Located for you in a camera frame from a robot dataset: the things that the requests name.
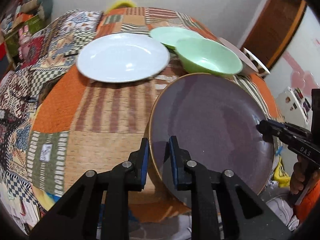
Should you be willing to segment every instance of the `green bowl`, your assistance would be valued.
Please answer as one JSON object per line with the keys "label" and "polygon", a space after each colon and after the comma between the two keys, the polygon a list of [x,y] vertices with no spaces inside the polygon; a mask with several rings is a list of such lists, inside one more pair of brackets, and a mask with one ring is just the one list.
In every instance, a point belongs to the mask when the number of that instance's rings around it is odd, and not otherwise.
{"label": "green bowl", "polygon": [[176,52],[188,73],[235,75],[243,65],[238,56],[220,43],[207,39],[185,38],[176,44]]}

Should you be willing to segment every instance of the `person's sleeve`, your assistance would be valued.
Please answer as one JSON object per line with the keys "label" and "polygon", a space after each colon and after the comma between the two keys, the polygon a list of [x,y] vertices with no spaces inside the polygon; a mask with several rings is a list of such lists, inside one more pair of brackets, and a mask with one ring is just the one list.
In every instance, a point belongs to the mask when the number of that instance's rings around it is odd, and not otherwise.
{"label": "person's sleeve", "polygon": [[297,216],[297,218],[300,220],[300,222],[303,222],[307,216],[309,215],[309,212],[313,208],[313,206],[316,204],[318,198],[320,195],[320,182],[316,184],[316,186],[308,192],[308,194],[303,198],[301,204],[299,206],[294,207],[294,213]]}

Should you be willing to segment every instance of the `pink bunny toy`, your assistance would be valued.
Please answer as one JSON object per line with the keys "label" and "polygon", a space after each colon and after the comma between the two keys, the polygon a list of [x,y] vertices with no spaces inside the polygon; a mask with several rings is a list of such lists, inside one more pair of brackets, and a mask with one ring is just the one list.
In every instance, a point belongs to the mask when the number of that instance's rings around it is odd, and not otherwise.
{"label": "pink bunny toy", "polygon": [[19,58],[24,60],[28,59],[28,53],[31,44],[31,34],[29,32],[28,25],[19,30],[19,44]]}

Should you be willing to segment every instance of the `yellow cloth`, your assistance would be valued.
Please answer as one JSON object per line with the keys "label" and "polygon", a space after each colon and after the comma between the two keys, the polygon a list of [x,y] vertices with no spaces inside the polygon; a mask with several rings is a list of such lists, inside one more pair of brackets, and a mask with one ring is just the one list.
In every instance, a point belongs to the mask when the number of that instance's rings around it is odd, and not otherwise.
{"label": "yellow cloth", "polygon": [[284,168],[281,163],[281,157],[279,159],[278,166],[275,169],[275,174],[273,175],[273,179],[278,181],[279,187],[289,187],[290,185],[290,179],[288,173],[284,171]]}

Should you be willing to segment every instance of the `silver bolt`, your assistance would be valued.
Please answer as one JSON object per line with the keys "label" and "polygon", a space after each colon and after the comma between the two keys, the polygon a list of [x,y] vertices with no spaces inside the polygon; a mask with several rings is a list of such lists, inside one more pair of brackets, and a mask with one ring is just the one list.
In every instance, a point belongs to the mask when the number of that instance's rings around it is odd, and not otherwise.
{"label": "silver bolt", "polygon": [[95,174],[95,172],[94,172],[93,170],[87,171],[87,172],[85,173],[85,175],[86,175],[88,178],[93,177],[94,174]]}
{"label": "silver bolt", "polygon": [[188,165],[189,167],[195,167],[195,166],[197,166],[197,163],[196,163],[195,161],[188,161],[188,162],[187,162],[187,165]]}
{"label": "silver bolt", "polygon": [[224,171],[224,175],[231,178],[234,175],[234,172],[232,170],[226,170]]}
{"label": "silver bolt", "polygon": [[129,168],[129,167],[131,167],[131,165],[132,165],[132,163],[129,161],[125,161],[122,163],[122,166],[124,166],[125,168]]}

